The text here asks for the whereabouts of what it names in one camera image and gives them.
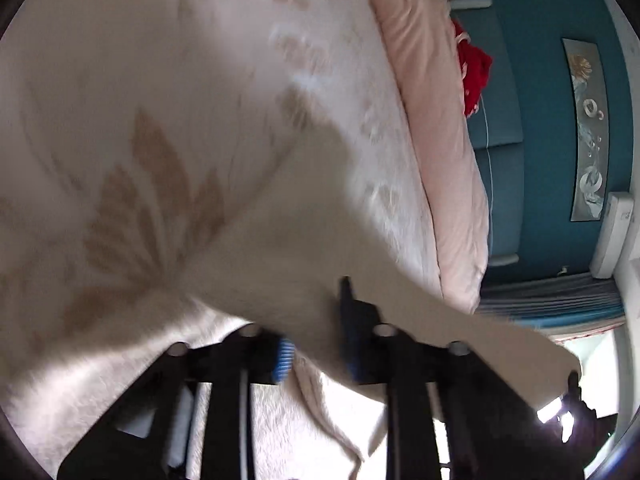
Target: red cloth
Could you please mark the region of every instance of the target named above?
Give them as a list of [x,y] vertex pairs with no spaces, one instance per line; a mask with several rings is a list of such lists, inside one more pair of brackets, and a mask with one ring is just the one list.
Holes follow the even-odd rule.
[[480,94],[489,81],[489,69],[493,59],[469,41],[469,35],[458,20],[452,20],[456,28],[458,59],[465,87],[465,115],[469,117],[478,111]]

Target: headboard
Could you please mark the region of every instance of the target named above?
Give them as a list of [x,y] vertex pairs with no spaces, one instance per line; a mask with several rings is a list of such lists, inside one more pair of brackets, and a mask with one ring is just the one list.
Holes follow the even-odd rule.
[[471,43],[494,60],[480,109],[467,120],[489,201],[489,265],[518,261],[524,209],[524,144],[520,105],[500,23],[491,0],[454,0],[452,16]]

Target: pink blanket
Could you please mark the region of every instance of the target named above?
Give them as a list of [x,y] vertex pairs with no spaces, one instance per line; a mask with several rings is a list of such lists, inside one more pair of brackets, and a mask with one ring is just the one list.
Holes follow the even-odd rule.
[[473,312],[488,261],[488,205],[464,115],[446,0],[371,0],[402,95],[436,236],[444,298]]

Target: curtain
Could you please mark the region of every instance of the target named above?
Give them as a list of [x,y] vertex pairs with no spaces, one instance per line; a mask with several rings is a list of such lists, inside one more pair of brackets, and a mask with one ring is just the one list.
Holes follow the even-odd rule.
[[616,282],[596,280],[588,272],[485,286],[480,291],[476,313],[506,317],[550,335],[586,335],[619,326],[625,319]]

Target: teal wall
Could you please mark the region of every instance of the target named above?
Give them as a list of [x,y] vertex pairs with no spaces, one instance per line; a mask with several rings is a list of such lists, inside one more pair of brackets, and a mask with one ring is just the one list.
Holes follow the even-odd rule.
[[520,262],[489,269],[488,282],[585,272],[601,222],[570,222],[577,158],[575,108],[562,38],[598,45],[609,105],[607,192],[628,190],[633,150],[629,84],[603,0],[493,0],[516,81],[524,133]]

